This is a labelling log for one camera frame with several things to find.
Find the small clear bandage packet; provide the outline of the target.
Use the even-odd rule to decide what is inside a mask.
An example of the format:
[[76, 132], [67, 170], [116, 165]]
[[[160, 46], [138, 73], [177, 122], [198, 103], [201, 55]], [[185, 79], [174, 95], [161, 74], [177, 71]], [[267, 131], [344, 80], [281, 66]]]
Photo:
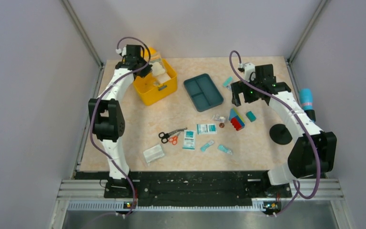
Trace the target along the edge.
[[215, 114], [212, 117], [213, 121], [219, 122], [219, 123], [225, 123], [226, 122], [227, 117], [223, 116], [223, 115], [219, 115], [219, 114]]

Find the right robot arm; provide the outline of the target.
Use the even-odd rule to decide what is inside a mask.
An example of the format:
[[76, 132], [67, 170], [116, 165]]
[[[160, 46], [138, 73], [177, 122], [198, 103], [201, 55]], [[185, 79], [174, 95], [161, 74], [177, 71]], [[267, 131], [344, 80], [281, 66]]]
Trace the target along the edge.
[[282, 120], [282, 124], [271, 127], [270, 138], [280, 145], [294, 142], [287, 161], [264, 173], [261, 192], [272, 197], [279, 191], [280, 185], [331, 172], [336, 153], [336, 135], [320, 128], [315, 123], [314, 110], [304, 110], [295, 100], [288, 84], [276, 80], [273, 65], [255, 66], [241, 62], [234, 73], [243, 73], [243, 76], [231, 84], [232, 103], [241, 105], [239, 94], [244, 95], [246, 103], [265, 101]]

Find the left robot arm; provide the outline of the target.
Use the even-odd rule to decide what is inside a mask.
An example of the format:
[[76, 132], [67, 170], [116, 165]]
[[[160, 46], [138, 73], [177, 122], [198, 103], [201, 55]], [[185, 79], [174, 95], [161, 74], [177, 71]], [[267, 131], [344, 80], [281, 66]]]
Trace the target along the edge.
[[122, 59], [115, 65], [112, 78], [104, 91], [88, 102], [90, 139], [99, 140], [102, 146], [94, 147], [106, 156], [109, 164], [107, 188], [115, 188], [122, 197], [130, 196], [134, 185], [128, 177], [130, 168], [123, 152], [122, 136], [126, 123], [120, 102], [136, 77], [144, 78], [151, 72], [152, 67], [144, 58], [148, 52], [149, 49], [142, 45], [128, 44], [118, 49]]

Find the clear bag white gauze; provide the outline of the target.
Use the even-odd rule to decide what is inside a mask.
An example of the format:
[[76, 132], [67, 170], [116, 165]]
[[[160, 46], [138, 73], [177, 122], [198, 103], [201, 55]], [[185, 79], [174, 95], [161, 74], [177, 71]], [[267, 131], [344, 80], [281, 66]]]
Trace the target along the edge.
[[152, 161], [160, 159], [165, 156], [163, 148], [160, 144], [155, 145], [143, 152], [145, 162], [150, 164]]

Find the teal divided plastic tray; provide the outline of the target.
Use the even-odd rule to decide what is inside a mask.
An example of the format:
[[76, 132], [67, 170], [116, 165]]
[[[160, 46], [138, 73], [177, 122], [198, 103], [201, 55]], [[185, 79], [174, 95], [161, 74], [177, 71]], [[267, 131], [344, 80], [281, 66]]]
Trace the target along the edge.
[[222, 94], [209, 74], [203, 73], [187, 79], [183, 85], [198, 112], [204, 112], [224, 102]]

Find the white gauze pad bag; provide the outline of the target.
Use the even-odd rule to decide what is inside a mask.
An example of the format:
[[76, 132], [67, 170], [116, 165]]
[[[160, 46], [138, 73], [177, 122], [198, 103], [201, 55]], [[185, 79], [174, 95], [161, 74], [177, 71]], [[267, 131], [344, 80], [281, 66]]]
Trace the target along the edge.
[[163, 84], [171, 79], [162, 63], [152, 62], [151, 65], [152, 75], [158, 84]]

